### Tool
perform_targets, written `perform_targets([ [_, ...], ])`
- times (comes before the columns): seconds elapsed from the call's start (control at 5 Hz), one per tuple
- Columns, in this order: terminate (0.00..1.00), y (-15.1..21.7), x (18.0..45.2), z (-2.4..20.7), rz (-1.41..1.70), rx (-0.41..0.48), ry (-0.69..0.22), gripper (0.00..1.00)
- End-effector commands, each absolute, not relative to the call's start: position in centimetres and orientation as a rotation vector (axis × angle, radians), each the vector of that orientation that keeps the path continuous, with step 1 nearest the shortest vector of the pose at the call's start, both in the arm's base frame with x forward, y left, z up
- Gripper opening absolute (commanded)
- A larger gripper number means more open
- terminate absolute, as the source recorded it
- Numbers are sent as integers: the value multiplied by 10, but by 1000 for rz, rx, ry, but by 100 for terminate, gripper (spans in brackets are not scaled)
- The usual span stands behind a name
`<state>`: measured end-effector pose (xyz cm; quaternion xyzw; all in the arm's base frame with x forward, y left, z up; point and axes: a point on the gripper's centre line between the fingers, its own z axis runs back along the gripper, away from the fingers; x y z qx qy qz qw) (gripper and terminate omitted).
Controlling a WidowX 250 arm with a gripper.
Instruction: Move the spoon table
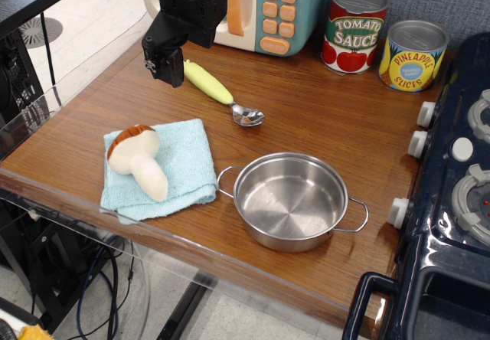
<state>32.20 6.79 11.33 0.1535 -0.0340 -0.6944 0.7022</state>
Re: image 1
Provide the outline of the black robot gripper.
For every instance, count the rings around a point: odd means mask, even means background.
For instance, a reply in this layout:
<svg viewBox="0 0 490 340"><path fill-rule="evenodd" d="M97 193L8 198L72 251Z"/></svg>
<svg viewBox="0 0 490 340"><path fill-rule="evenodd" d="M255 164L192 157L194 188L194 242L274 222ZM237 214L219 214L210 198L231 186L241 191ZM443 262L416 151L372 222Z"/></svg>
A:
<svg viewBox="0 0 490 340"><path fill-rule="evenodd" d="M174 88L184 81L181 47L187 40L209 48L227 13L227 0L159 0L160 9L142 38L145 67Z"/></svg>

